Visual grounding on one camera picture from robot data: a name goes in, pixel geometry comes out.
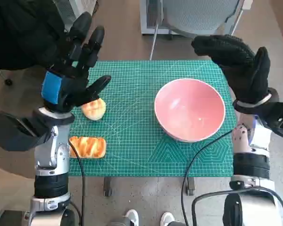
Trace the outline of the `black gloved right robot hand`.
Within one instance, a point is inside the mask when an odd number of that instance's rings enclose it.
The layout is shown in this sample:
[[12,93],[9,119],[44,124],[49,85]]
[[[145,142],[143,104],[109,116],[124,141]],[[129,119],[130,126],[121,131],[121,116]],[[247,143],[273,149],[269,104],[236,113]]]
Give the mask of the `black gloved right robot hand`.
[[208,56],[219,66],[237,100],[256,104],[268,95],[271,62],[266,47],[255,53],[231,35],[197,36],[191,45],[198,56]]

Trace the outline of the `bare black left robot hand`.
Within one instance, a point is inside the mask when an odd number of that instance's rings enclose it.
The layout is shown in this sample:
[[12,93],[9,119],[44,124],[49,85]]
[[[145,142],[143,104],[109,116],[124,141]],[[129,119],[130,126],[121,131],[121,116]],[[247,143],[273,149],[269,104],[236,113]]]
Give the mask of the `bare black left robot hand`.
[[47,69],[41,96],[44,105],[53,112],[67,113],[74,107],[97,100],[111,76],[104,75],[89,85],[89,69],[98,60],[105,29],[98,26],[88,42],[85,38],[92,23],[89,12],[82,13],[60,44],[57,58]]

